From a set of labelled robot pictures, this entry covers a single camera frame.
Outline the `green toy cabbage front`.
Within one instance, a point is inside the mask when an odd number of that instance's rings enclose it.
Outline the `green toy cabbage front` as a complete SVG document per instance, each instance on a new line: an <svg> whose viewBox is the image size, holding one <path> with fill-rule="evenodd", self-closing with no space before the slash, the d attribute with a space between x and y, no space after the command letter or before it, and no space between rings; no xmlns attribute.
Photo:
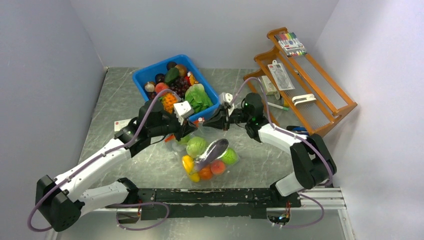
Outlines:
<svg viewBox="0 0 424 240"><path fill-rule="evenodd" d="M186 152L190 157L196 158L200 156L207 147L208 142L204 138L194 136L187 142Z"/></svg>

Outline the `purple toy eggplant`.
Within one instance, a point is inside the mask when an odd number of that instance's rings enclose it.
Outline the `purple toy eggplant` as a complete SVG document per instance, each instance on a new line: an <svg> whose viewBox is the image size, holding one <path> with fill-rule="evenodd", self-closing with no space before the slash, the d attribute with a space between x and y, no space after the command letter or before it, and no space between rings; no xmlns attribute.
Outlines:
<svg viewBox="0 0 424 240"><path fill-rule="evenodd" d="M212 161L222 157L228 147L229 141L226 138L213 141L200 156L194 159L194 170L199 172Z"/></svg>

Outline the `clear zip top bag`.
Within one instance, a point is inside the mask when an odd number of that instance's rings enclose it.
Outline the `clear zip top bag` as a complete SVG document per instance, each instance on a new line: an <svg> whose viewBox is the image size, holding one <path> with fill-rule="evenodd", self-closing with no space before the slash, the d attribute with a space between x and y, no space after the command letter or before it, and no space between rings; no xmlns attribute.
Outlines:
<svg viewBox="0 0 424 240"><path fill-rule="evenodd" d="M230 141L217 137L219 131L204 126L204 122L204 118L198 118L194 122L197 130L181 140L176 140L172 134L164 140L180 161L186 176L194 183L229 173L230 168L240 161Z"/></svg>

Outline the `yellow toy mango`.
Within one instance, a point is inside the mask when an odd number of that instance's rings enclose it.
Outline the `yellow toy mango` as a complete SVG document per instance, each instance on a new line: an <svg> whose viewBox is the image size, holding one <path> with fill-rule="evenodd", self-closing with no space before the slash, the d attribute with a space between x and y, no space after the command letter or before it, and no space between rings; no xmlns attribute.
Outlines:
<svg viewBox="0 0 424 240"><path fill-rule="evenodd" d="M200 176L197 171L195 171L195 162L194 159L189 155L184 155L181 158L182 166L188 176L188 178L194 182L198 183L200 181Z"/></svg>

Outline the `green toy ball vegetable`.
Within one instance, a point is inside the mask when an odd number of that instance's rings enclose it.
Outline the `green toy ball vegetable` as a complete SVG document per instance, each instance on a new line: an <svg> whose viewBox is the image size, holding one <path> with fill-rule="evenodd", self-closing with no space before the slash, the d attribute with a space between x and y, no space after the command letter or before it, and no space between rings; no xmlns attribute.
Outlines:
<svg viewBox="0 0 424 240"><path fill-rule="evenodd" d="M238 161L238 154L231 147L227 148L220 160L226 165L233 165Z"/></svg>

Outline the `red toy peach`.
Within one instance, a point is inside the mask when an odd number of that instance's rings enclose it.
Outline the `red toy peach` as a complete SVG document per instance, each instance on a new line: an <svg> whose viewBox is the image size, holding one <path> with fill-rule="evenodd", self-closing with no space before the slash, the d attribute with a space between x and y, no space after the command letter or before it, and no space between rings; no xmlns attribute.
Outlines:
<svg viewBox="0 0 424 240"><path fill-rule="evenodd" d="M215 160L210 164L210 170L214 175L221 175L226 171L226 165L221 160Z"/></svg>

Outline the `orange toy pumpkin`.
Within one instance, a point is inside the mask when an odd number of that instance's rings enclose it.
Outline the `orange toy pumpkin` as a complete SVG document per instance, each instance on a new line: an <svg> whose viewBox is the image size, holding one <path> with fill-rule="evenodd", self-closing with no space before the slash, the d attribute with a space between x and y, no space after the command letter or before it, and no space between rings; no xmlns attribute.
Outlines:
<svg viewBox="0 0 424 240"><path fill-rule="evenodd" d="M199 172L198 175L200 177L201 180L210 180L214 174L211 171L211 166L207 165L206 167L202 168Z"/></svg>

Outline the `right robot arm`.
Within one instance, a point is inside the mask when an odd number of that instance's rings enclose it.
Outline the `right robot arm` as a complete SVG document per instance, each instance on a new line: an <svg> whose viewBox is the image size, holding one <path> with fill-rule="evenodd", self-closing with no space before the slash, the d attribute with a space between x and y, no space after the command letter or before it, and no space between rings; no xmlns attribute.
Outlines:
<svg viewBox="0 0 424 240"><path fill-rule="evenodd" d="M293 172L276 181L273 184L276 190L270 193L270 202L275 207L282 207L295 192L310 190L333 179L337 167L320 135L297 134L273 124L264 115L264 104L258 93L248 93L240 108L235 108L232 100L231 94L223 93L219 107L203 126L226 131L231 124L244 123L251 139L290 155Z"/></svg>

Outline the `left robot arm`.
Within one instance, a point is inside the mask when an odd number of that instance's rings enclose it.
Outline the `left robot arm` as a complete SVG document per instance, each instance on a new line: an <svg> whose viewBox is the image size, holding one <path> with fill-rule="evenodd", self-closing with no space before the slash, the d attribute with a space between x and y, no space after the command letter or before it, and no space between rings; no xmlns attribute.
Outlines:
<svg viewBox="0 0 424 240"><path fill-rule="evenodd" d="M138 116L95 154L54 178L40 178L35 208L50 224L47 229L62 232L94 210L111 205L132 208L140 203L138 187L126 177L104 187L90 187L112 167L152 145L152 138L174 135L181 139L196 130L189 120L194 110L187 101L174 103L172 108L173 113L169 113L160 101L149 100L139 109Z"/></svg>

